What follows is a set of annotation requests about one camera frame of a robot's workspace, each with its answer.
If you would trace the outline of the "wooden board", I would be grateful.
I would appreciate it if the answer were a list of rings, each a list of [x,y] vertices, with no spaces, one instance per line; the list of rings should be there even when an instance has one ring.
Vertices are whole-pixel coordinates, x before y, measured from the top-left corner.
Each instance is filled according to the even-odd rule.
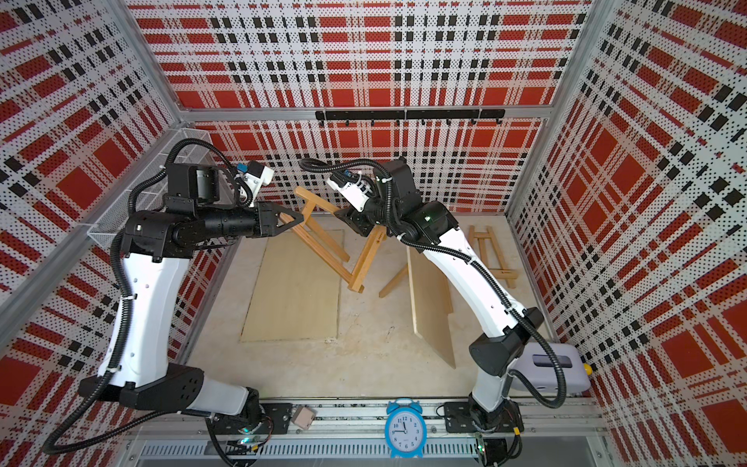
[[[268,241],[241,342],[338,336],[340,276],[294,233]]]
[[[424,254],[414,248],[407,253],[414,334],[455,369],[449,329],[449,316],[453,313],[449,281]]]

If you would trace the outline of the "small wooden easel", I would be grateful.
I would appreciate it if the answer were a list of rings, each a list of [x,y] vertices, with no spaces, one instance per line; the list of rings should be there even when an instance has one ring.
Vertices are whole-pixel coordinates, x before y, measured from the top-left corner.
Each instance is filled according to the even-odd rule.
[[[468,241],[470,245],[477,247],[478,256],[495,278],[502,280],[509,289],[517,287],[519,272],[512,269],[507,262],[492,227],[487,226],[479,230],[475,225],[470,225]]]

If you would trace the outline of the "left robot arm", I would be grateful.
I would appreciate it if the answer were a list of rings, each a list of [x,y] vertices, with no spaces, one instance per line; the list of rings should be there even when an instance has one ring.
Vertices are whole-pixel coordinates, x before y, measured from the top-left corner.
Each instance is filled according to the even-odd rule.
[[[244,433],[267,420],[257,390],[173,363],[167,347],[179,291],[196,253],[223,248],[229,239],[276,237],[303,222],[303,215],[257,199],[272,177],[272,169],[261,163],[233,165],[213,144],[185,138],[154,175],[132,188],[128,219],[110,244],[121,293],[112,338],[97,374],[79,385],[81,405],[45,441],[46,455],[90,448],[166,414],[202,416],[210,434],[219,418]],[[142,416],[62,445],[62,436],[96,402],[117,403]]]

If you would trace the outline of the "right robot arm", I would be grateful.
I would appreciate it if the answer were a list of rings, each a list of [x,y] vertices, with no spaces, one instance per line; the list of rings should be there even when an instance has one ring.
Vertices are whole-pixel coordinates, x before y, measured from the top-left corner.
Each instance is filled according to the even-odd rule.
[[[510,421],[521,420],[517,404],[509,397],[513,381],[523,384],[548,409],[564,405],[567,381],[558,355],[539,332],[544,321],[541,311],[525,307],[506,291],[444,204],[424,202],[405,160],[326,163],[304,158],[299,165],[304,171],[326,175],[328,185],[348,201],[350,207],[342,216],[354,231],[385,227],[389,237],[423,254],[438,268],[476,315],[482,334],[469,348],[478,373],[468,396],[476,430],[497,432]],[[552,398],[517,369],[529,341],[537,342],[550,360],[556,377]]]

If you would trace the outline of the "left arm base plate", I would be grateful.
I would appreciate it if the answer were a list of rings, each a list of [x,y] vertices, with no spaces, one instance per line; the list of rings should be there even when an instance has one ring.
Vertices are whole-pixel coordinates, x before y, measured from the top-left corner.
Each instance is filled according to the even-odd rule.
[[[248,403],[239,413],[216,414],[209,419],[217,435],[286,434],[293,405],[289,403]]]

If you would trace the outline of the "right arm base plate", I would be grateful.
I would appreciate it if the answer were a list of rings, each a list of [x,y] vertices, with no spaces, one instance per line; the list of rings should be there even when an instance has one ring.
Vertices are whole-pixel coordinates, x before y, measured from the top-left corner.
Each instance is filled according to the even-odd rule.
[[[472,399],[447,402],[444,405],[445,427],[449,433],[523,433],[519,404],[504,400],[497,409],[487,412]]]

